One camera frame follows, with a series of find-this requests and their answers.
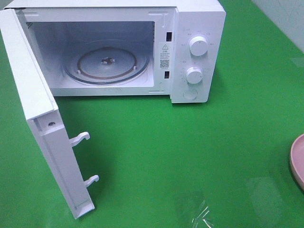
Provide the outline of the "upper white power knob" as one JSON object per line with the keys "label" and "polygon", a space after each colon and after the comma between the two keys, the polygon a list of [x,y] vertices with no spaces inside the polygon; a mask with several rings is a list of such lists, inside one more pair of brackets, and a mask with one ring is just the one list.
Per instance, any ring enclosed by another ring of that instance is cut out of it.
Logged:
{"label": "upper white power knob", "polygon": [[190,52],[194,56],[202,56],[208,50],[208,41],[204,36],[195,36],[189,42]]}

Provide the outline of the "white timer knob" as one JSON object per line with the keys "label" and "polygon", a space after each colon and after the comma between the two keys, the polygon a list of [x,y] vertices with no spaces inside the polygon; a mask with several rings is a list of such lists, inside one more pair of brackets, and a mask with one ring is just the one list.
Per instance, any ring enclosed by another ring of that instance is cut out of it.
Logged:
{"label": "white timer knob", "polygon": [[190,84],[197,84],[202,81],[203,74],[199,67],[190,67],[186,71],[186,80]]}

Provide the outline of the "pink round plate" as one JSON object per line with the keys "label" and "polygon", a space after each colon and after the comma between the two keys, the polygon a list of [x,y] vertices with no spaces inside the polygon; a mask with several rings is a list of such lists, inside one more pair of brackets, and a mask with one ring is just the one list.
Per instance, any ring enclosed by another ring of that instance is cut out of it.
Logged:
{"label": "pink round plate", "polygon": [[296,184],[301,191],[304,191],[304,134],[294,140],[290,149],[289,163]]}

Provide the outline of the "white microwave door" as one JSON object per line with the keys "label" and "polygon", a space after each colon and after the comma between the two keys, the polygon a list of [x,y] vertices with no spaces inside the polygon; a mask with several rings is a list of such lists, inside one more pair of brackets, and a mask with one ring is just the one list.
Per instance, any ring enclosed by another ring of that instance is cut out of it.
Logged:
{"label": "white microwave door", "polygon": [[45,80],[41,53],[22,11],[0,12],[0,29],[26,121],[75,219],[95,208],[87,187],[98,175],[84,180],[73,147],[88,132],[69,138],[58,105]]}

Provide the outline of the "round white door button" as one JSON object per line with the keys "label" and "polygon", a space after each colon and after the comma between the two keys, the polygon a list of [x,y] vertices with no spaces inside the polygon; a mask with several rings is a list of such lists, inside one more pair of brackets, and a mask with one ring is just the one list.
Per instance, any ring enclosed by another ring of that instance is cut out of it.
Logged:
{"label": "round white door button", "polygon": [[189,89],[183,92],[183,96],[186,100],[195,100],[197,98],[198,92],[195,89]]}

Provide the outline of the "glass microwave turntable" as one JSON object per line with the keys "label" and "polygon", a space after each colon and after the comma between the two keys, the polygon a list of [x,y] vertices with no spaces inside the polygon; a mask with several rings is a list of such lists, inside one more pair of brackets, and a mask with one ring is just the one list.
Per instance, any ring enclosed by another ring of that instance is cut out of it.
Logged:
{"label": "glass microwave turntable", "polygon": [[65,72],[73,79],[92,85],[111,85],[142,73],[153,56],[150,43],[117,39],[81,43],[66,51]]}

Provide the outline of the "white microwave oven body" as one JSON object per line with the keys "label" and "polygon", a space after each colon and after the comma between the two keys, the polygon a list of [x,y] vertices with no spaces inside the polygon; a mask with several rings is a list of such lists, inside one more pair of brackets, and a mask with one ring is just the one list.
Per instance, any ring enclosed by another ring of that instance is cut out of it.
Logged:
{"label": "white microwave oven body", "polygon": [[[37,42],[41,70],[55,96],[168,95],[173,103],[203,103],[218,55],[226,12],[216,0],[14,0],[3,10],[22,11]],[[208,50],[190,52],[189,42],[204,36]],[[138,76],[111,85],[71,78],[65,53],[74,46],[117,39],[153,45],[153,56]],[[203,78],[190,84],[186,71],[199,67]],[[183,92],[195,89],[195,100]]]}

